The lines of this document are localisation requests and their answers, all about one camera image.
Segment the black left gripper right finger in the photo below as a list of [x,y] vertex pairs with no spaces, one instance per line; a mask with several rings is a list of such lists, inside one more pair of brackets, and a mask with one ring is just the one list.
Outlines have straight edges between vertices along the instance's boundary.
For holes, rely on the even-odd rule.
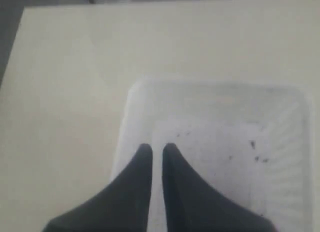
[[174,143],[162,155],[168,231],[274,231],[266,218],[229,200],[190,166]]

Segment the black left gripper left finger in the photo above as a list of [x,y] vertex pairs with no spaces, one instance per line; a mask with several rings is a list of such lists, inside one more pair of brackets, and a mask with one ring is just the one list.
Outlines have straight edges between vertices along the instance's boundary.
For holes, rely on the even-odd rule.
[[123,171],[101,192],[51,219],[44,231],[146,231],[153,151],[141,144]]

